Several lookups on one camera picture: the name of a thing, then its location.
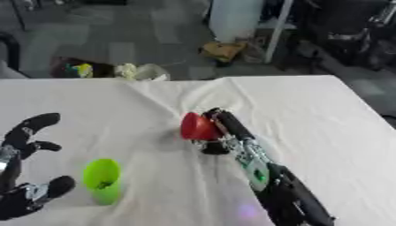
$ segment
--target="gray carpet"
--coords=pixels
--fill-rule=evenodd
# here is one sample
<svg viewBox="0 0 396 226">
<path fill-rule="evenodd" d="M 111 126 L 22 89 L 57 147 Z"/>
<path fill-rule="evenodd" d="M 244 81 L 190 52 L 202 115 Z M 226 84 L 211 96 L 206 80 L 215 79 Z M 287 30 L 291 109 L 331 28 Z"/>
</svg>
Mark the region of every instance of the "gray carpet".
<svg viewBox="0 0 396 226">
<path fill-rule="evenodd" d="M 83 5 L 71 12 L 66 12 L 67 6 L 43 1 L 39 11 L 20 7 L 28 28 L 22 32 L 8 0 L 0 0 L 0 30 L 14 34 L 21 42 L 21 70 L 35 78 L 50 76 L 53 57 L 159 64 L 173 80 L 306 73 L 282 72 L 242 61 L 228 68 L 214 67 L 213 62 L 197 54 L 198 47 L 212 40 L 209 29 L 201 23 L 206 0 L 133 0 L 127 6 Z M 382 114 L 396 113 L 393 73 L 346 68 L 331 58 L 326 63 L 373 109 Z"/>
</svg>

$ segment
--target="green plastic cup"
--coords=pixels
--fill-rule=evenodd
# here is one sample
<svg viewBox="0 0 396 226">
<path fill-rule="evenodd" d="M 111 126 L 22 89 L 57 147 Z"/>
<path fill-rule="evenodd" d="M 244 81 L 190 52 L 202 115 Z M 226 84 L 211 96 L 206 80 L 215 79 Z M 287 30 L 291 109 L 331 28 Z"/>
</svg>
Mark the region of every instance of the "green plastic cup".
<svg viewBox="0 0 396 226">
<path fill-rule="evenodd" d="M 117 201 L 120 194 L 120 174 L 117 162 L 99 159 L 84 169 L 83 182 L 98 204 L 110 205 Z"/>
</svg>

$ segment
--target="red plastic cup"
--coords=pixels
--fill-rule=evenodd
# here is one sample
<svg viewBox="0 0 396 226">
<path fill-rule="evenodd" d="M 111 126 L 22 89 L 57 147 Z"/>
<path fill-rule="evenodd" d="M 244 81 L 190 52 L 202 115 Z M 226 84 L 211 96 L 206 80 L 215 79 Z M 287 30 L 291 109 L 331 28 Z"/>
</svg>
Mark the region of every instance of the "red plastic cup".
<svg viewBox="0 0 396 226">
<path fill-rule="evenodd" d="M 183 139 L 211 140 L 218 137 L 213 123 L 194 112 L 186 114 L 183 118 L 180 134 Z"/>
</svg>

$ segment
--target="table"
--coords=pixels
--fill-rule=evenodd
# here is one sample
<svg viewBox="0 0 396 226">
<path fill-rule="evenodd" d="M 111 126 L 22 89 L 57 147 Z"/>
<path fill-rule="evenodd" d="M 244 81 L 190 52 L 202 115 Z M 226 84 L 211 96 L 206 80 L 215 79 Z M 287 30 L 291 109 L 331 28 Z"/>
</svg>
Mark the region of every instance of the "table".
<svg viewBox="0 0 396 226">
<path fill-rule="evenodd" d="M 271 225 L 231 156 L 200 154 L 178 135 L 188 111 L 232 111 L 338 217 L 336 225 L 396 223 L 396 131 L 332 76 L 213 81 L 0 80 L 0 137 L 22 119 L 61 113 L 40 134 L 63 146 L 25 162 L 22 183 L 117 160 L 124 197 L 92 203 L 82 185 L 20 225 Z"/>
</svg>

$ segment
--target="robotic hand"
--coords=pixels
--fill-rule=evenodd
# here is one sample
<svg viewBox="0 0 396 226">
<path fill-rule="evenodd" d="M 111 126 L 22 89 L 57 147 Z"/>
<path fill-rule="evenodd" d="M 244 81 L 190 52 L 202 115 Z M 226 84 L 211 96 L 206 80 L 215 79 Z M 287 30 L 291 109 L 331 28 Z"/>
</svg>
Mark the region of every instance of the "robotic hand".
<svg viewBox="0 0 396 226">
<path fill-rule="evenodd" d="M 68 176 L 57 177 L 44 185 L 24 183 L 16 186 L 23 160 L 38 150 L 56 152 L 61 149 L 61 146 L 48 141 L 28 143 L 42 128 L 59 120 L 58 113 L 31 117 L 5 134 L 0 145 L 0 221 L 32 214 L 74 188 L 74 180 Z"/>
</svg>

